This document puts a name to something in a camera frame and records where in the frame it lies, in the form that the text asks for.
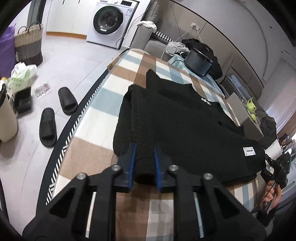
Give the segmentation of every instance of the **slide sandal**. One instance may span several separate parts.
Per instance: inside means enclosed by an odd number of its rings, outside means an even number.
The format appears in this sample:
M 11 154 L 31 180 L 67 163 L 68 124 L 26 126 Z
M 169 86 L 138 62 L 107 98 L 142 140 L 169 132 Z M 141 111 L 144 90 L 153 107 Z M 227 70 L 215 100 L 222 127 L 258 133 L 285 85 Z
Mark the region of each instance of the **slide sandal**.
M 54 118 L 54 110 L 43 110 L 39 126 L 39 138 L 45 147 L 53 147 L 57 142 L 57 127 Z
M 77 100 L 67 87 L 59 89 L 59 101 L 66 115 L 73 114 L 78 108 Z

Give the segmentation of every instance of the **black sweater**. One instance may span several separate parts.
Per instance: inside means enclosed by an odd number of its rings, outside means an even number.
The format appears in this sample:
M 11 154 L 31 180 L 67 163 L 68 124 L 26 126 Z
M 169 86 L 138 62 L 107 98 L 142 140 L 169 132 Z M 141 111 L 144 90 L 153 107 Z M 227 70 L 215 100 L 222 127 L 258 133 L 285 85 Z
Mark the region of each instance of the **black sweater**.
M 154 146 L 173 164 L 202 176 L 212 173 L 222 183 L 250 181 L 266 167 L 264 149 L 245 138 L 217 102 L 205 102 L 191 84 L 181 85 L 146 74 L 146 89 L 131 85 L 123 98 L 113 148 L 116 155 L 137 143 L 135 181 L 153 184 Z M 245 156 L 243 147 L 255 155 Z

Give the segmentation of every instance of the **tile floor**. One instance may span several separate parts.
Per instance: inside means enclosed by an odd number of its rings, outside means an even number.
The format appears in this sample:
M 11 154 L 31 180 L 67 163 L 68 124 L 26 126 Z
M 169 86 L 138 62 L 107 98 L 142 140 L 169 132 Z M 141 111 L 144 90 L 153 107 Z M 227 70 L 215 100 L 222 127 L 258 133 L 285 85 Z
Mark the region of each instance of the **tile floor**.
M 82 39 L 43 37 L 44 60 L 32 89 L 47 81 L 51 91 L 40 99 L 32 92 L 32 112 L 18 116 L 18 134 L 0 145 L 0 178 L 9 220 L 19 233 L 35 216 L 43 173 L 52 152 L 52 148 L 44 147 L 39 140 L 43 109 L 51 107 L 55 111 L 59 136 L 70 118 L 61 109 L 59 88 L 67 86 L 79 103 L 120 52 Z

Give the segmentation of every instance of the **beige trash can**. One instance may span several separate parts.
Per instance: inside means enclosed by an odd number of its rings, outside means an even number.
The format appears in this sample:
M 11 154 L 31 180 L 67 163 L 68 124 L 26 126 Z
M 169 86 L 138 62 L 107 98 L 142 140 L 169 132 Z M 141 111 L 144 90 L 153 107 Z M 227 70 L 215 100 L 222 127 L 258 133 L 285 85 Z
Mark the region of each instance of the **beige trash can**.
M 6 86 L 0 89 L 0 140 L 7 142 L 17 133 L 17 118 L 6 97 Z

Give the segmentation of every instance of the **screw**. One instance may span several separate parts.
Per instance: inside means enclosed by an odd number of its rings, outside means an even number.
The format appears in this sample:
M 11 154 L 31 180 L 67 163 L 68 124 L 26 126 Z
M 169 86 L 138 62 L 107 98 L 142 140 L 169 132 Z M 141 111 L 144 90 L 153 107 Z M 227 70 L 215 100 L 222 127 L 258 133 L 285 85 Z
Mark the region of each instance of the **screw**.
M 179 167 L 177 165 L 170 165 L 169 166 L 169 170 L 172 171 L 172 172 L 174 172 L 174 171 L 176 171 L 178 169 L 179 169 Z
M 81 173 L 78 173 L 77 176 L 76 176 L 79 180 L 83 180 L 84 178 L 86 178 L 86 174 L 81 172 Z
M 121 166 L 120 165 L 113 165 L 112 166 L 112 170 L 113 171 L 119 171 L 121 169 Z
M 204 179 L 211 180 L 212 178 L 213 178 L 213 175 L 212 174 L 210 174 L 210 173 L 205 173 L 204 174 Z

